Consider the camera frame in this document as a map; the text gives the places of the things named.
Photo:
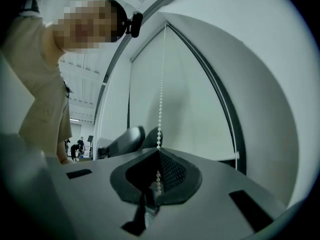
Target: black hair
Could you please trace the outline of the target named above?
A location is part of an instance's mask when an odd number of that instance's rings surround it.
[[[116,0],[106,0],[111,4],[111,12],[116,13],[116,33],[111,33],[111,42],[118,41],[127,29],[127,14],[125,9]]]

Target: beige t-shirt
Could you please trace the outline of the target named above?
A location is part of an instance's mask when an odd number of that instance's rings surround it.
[[[21,82],[34,96],[19,135],[56,156],[57,143],[72,136],[69,93],[57,66],[44,61],[41,17],[17,17],[7,32],[2,52]]]

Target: textured black mesh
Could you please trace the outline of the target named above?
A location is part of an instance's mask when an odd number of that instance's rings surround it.
[[[160,173],[163,182],[164,192],[179,186],[186,177],[186,169],[173,159],[159,152],[160,154]]]

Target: shirt sleeve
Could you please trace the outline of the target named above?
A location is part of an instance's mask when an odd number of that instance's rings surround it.
[[[59,134],[58,134],[58,143],[63,142],[72,137],[71,133],[71,124],[70,124],[70,112],[69,112],[69,103],[65,107],[62,118],[60,121]]]

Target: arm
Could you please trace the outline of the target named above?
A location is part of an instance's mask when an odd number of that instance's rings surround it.
[[[56,155],[59,158],[59,161],[62,165],[68,163],[68,157],[65,149],[65,142],[60,142],[56,146]]]

